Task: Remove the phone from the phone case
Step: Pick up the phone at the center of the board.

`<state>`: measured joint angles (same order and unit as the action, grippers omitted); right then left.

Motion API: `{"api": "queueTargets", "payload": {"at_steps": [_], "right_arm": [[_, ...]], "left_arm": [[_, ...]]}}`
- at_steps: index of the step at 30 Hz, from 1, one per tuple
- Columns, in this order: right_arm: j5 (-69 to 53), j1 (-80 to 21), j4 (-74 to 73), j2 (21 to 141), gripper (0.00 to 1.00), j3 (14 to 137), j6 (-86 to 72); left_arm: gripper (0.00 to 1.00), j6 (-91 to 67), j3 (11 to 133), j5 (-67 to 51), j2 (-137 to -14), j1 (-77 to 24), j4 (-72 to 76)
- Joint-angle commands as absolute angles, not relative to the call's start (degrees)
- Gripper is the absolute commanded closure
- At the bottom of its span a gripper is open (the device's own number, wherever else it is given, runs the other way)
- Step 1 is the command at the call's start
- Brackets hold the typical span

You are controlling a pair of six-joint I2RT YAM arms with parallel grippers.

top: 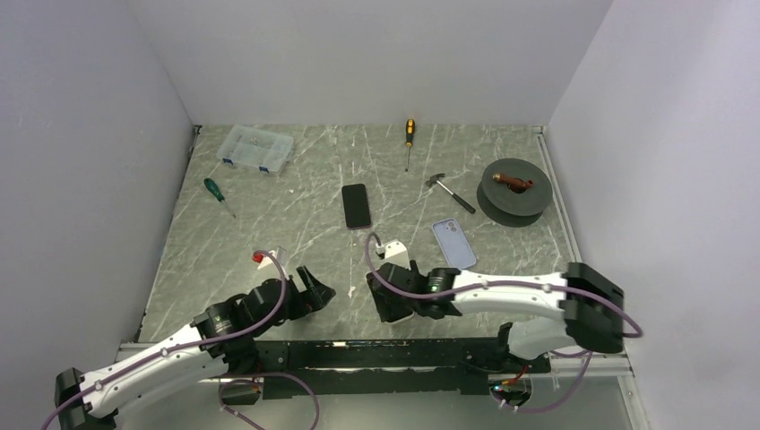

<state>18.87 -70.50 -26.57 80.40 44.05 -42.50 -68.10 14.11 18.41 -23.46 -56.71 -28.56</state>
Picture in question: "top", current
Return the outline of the purple phone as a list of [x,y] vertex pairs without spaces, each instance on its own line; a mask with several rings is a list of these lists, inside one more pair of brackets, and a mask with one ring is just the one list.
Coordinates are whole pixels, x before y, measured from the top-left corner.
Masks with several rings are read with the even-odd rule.
[[344,185],[341,198],[346,227],[349,230],[370,228],[372,218],[364,184]]

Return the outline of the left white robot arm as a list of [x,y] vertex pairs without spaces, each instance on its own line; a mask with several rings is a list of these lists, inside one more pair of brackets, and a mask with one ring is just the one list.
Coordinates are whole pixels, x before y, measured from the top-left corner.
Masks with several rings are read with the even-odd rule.
[[56,378],[53,417],[63,429],[113,429],[117,415],[202,379],[282,370],[284,349],[257,347],[256,338],[324,309],[336,295],[306,267],[297,274],[303,289],[290,276],[274,276],[210,305],[167,339],[124,361],[97,371],[63,371]]

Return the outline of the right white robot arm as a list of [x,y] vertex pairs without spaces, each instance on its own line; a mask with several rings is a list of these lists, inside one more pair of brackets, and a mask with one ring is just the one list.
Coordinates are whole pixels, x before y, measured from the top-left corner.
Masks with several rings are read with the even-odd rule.
[[617,354],[624,348],[624,291],[581,262],[569,263],[563,272],[527,277],[455,268],[423,275],[414,262],[409,267],[386,262],[370,270],[367,285],[384,323],[412,314],[434,320],[481,313],[527,315],[526,322],[508,324],[494,347],[495,362],[506,372],[553,349]]

